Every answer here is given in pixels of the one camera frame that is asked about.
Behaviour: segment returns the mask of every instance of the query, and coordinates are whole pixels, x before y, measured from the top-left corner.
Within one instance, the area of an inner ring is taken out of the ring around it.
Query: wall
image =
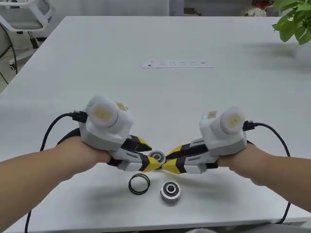
[[[55,11],[50,27],[37,37],[48,36],[65,16],[168,16],[169,0],[50,0]]]

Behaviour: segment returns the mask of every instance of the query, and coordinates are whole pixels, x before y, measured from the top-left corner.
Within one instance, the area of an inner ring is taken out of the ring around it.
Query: black cord on floor
[[[53,126],[61,119],[61,118],[64,118],[64,117],[73,117],[73,113],[65,113],[65,114],[62,114],[60,115],[59,117],[57,117],[52,123],[51,125],[48,127],[48,130],[46,131],[44,137],[43,137],[43,141],[42,141],[42,144],[41,144],[41,148],[40,148],[40,151],[43,151],[44,150],[44,147],[45,147],[45,144],[47,142],[47,139],[48,139],[48,136],[49,136],[49,133],[51,132]],[[26,219],[26,224],[25,224],[25,233],[28,233],[28,226],[29,226],[29,221],[30,221],[30,216],[31,216],[31,211],[29,211],[28,215],[27,215],[27,219]]]
[[[275,129],[273,129],[270,125],[267,125],[264,123],[258,123],[258,122],[253,123],[252,121],[246,121],[243,125],[243,130],[244,131],[253,130],[257,126],[263,126],[265,128],[268,128],[269,130],[271,130],[278,137],[278,139],[281,141],[281,143],[282,143],[282,145],[286,151],[287,157],[291,156],[290,151],[288,150],[288,147],[287,147],[285,141],[283,140],[283,138],[281,137],[281,135]],[[291,206],[291,203],[288,202],[283,217],[278,222],[276,222],[276,224],[282,224],[285,221],[287,214],[288,214],[288,211],[290,210],[290,206]]]
[[[8,81],[5,79],[5,77],[3,76],[3,74],[0,72],[0,75],[3,77],[3,80],[5,81],[6,84],[9,84]]]
[[[0,23],[0,27],[4,30],[4,33],[6,34],[6,36],[8,37],[8,40],[11,44],[11,48],[12,48],[12,52],[13,52],[13,55],[14,55],[14,62],[15,62],[15,74],[18,73],[18,69],[17,69],[17,58],[16,58],[16,53],[15,53],[15,48],[13,46],[13,42],[11,40],[11,37],[9,35],[9,33],[7,32],[7,30],[4,28],[4,26]]]

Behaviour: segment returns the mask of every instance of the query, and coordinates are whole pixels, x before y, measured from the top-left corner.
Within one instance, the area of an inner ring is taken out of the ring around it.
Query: black rubber ring
[[[147,188],[145,190],[136,191],[135,189],[132,188],[132,180],[134,178],[136,178],[136,177],[141,177],[141,178],[143,178],[147,182],[148,186],[147,186]],[[142,174],[142,173],[135,174],[134,176],[132,176],[132,178],[128,182],[128,189],[131,191],[131,193],[133,193],[135,195],[145,194],[148,191],[149,187],[150,187],[150,179],[149,179],[148,176],[146,176],[145,174]]]

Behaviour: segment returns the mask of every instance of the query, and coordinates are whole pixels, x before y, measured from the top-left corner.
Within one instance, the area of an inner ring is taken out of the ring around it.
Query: metal ring
[[[162,184],[160,194],[166,203],[176,203],[181,195],[181,188],[176,181],[166,181]]]
[[[148,186],[147,186],[146,189],[144,189],[142,191],[136,191],[135,189],[133,189],[133,187],[132,187],[132,180],[134,178],[136,178],[136,177],[141,177],[141,178],[143,178],[147,182]],[[132,178],[128,182],[128,189],[131,191],[131,193],[133,193],[135,195],[145,194],[148,191],[149,187],[150,187],[150,179],[149,179],[148,176],[146,176],[145,174],[142,174],[142,173],[135,174],[134,176],[132,176]]]
[[[150,152],[150,154],[148,156],[157,160],[161,166],[166,163],[165,154],[159,150],[155,150],[155,151]]]

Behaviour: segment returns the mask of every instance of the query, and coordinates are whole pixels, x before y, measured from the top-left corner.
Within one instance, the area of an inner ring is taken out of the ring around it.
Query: right hand
[[[247,148],[237,154],[221,156],[218,166],[228,167],[238,175],[249,178],[256,185],[264,185],[264,175],[273,155],[268,154],[255,145],[247,144]]]

